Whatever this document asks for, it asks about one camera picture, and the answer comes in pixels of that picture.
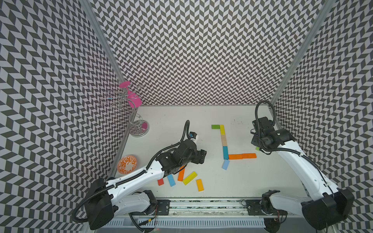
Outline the teal block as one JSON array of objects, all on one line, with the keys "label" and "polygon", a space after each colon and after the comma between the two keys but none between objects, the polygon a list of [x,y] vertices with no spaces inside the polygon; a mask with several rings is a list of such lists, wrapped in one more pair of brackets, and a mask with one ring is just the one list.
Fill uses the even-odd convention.
[{"label": "teal block", "polygon": [[223,158],[224,158],[224,160],[229,160],[228,147],[223,146],[222,148],[223,148]]}]

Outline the light blue block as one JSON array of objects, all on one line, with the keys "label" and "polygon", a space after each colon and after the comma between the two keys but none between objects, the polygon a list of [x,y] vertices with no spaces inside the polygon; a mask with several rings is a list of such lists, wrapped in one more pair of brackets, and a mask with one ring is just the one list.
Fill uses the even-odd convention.
[{"label": "light blue block", "polygon": [[227,170],[229,167],[230,161],[229,160],[224,160],[222,169]]}]

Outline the natural wood block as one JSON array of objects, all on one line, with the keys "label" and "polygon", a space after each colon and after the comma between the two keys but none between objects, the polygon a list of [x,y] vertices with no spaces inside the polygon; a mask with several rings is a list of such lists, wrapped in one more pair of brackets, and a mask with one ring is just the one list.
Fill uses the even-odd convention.
[{"label": "natural wood block", "polygon": [[228,147],[226,135],[221,135],[221,142],[223,147]]}]

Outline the yellow block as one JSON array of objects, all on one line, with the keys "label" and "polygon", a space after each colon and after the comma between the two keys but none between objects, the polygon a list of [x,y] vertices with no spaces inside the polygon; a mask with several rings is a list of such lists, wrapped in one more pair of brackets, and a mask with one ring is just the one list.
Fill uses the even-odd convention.
[{"label": "yellow block", "polygon": [[226,135],[224,125],[220,125],[220,134],[221,134],[222,136]]}]

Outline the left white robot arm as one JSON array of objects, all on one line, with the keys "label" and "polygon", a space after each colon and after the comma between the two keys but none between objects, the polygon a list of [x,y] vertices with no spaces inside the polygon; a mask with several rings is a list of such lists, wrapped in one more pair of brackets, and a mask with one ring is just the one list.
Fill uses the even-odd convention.
[{"label": "left white robot arm", "polygon": [[152,191],[137,190],[152,181],[184,171],[189,163],[203,164],[205,161],[207,152],[197,149],[197,134],[190,132],[189,126],[187,120],[180,141],[158,151],[147,166],[120,178],[95,180],[72,211],[72,221],[87,222],[91,230],[97,230],[117,215],[155,212],[158,201]]}]

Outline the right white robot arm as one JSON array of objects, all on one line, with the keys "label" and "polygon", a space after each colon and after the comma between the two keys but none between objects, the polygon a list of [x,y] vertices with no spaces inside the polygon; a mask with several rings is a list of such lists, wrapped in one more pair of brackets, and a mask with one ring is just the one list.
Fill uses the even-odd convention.
[{"label": "right white robot arm", "polygon": [[262,195],[261,211],[266,215],[287,212],[303,217],[317,231],[337,232],[336,225],[347,219],[355,197],[348,189],[338,187],[327,178],[318,166],[301,149],[295,137],[286,129],[275,129],[276,116],[272,120],[259,117],[261,104],[274,106],[267,100],[259,101],[255,107],[252,144],[271,155],[277,153],[300,179],[307,197],[287,195],[279,190],[269,190]]}]

